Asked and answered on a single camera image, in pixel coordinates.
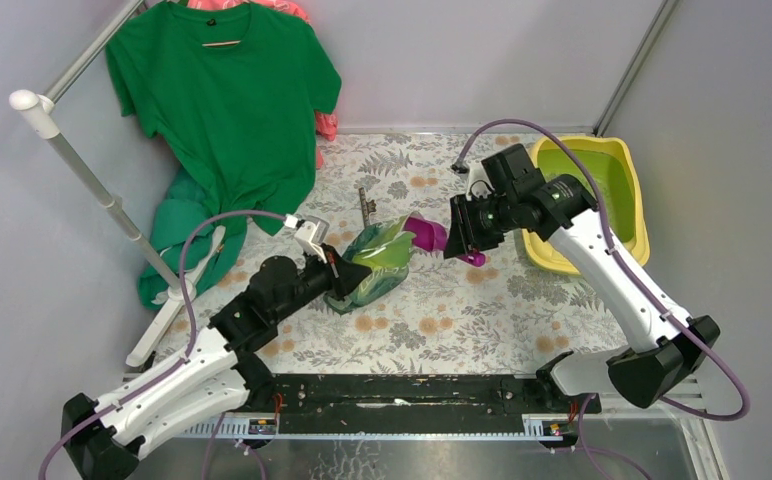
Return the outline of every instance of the clothing rack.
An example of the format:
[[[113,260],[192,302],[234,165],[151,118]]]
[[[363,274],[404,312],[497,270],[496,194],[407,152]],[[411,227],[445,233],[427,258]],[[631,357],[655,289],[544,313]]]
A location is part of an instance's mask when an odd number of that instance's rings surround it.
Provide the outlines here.
[[[113,221],[118,225],[122,232],[133,242],[142,252],[145,259],[150,263],[159,275],[168,284],[168,300],[160,309],[156,318],[151,322],[145,334],[139,340],[136,347],[127,357],[127,364],[138,367],[144,364],[150,357],[151,352],[156,348],[156,344],[162,335],[168,329],[168,325],[174,320],[174,317],[180,311],[183,305],[183,293],[180,287],[180,278],[168,267],[162,257],[148,241],[147,237],[139,230],[132,219],[124,212],[121,205],[121,199],[112,195],[106,187],[95,176],[94,172],[83,161],[83,158],[74,149],[70,142],[65,138],[59,129],[59,126],[50,116],[58,102],[65,92],[77,81],[80,75],[89,65],[100,55],[106,44],[118,32],[118,30],[133,15],[147,9],[146,0],[128,0],[118,11],[115,18],[98,34],[92,43],[74,60],[71,65],[45,90],[44,95],[36,94],[30,90],[17,90],[9,96],[9,104],[15,109],[27,123],[36,131],[39,137],[46,141],[53,148],[60,158],[68,165],[68,168],[74,172],[74,175],[91,192],[97,202],[109,214]],[[209,253],[205,258],[198,262],[198,265],[186,275],[186,290],[190,297],[194,297],[194,285],[200,278],[209,258],[219,247],[223,238],[223,227],[217,227],[212,235],[212,243]]]

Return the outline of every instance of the white wall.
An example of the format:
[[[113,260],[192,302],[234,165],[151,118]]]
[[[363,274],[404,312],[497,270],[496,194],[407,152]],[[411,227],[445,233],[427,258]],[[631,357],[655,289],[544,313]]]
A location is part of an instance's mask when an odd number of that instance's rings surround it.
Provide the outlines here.
[[[649,271],[716,319],[751,390],[716,430],[731,478],[772,478],[772,2],[682,2],[609,134],[642,182]],[[699,376],[712,410],[736,408],[712,364]]]
[[[528,117],[589,127],[660,0],[297,0],[344,81],[346,131]]]
[[[62,403],[116,386],[149,320],[134,288],[139,254],[7,102],[14,89],[45,89],[121,4],[0,2],[0,480],[34,477]],[[102,62],[55,116],[147,229],[174,163],[120,118]],[[60,453],[50,478],[76,478],[69,464]]]

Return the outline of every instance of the plastic tub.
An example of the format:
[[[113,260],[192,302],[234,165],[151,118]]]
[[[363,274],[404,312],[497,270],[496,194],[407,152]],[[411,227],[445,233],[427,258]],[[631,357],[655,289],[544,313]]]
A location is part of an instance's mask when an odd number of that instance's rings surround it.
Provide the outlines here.
[[[610,226],[625,248],[640,265],[651,256],[645,217],[642,212],[642,192],[633,168],[630,150],[618,138],[593,138],[582,135],[561,137],[589,169],[604,195],[610,216]],[[551,179],[568,173],[574,175],[590,191],[583,174],[568,156],[548,138],[543,137],[530,149],[533,164]],[[561,253],[543,242],[534,233],[524,232],[528,257],[538,266],[559,273],[577,275],[579,272]]]

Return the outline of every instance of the pink clothing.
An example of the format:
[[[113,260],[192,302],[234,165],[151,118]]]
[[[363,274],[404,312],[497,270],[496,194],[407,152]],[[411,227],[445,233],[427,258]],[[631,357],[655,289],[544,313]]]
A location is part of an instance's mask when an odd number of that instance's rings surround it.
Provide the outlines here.
[[[224,10],[225,8],[232,8],[248,0],[189,0],[189,8],[197,8],[199,10]],[[258,3],[264,7],[277,10],[278,12],[288,13],[303,21],[309,23],[309,15],[306,14],[303,8],[293,2],[287,2],[286,0],[250,0],[253,3]],[[336,114],[326,114],[321,112],[315,112],[315,131],[319,135],[330,140],[331,142],[336,138],[336,131],[339,128],[339,119]],[[321,167],[323,160],[321,158],[321,152],[316,150],[316,167]]]

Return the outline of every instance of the purple scoop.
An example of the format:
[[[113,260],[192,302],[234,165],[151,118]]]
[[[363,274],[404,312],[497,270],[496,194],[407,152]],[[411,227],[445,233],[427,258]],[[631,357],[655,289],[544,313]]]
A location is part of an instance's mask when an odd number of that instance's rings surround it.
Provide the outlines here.
[[[414,233],[413,245],[426,252],[444,251],[445,244],[448,243],[448,231],[445,227],[421,216],[410,215],[404,223],[404,230]],[[475,267],[482,267],[486,263],[486,255],[482,253],[470,253],[457,258]]]

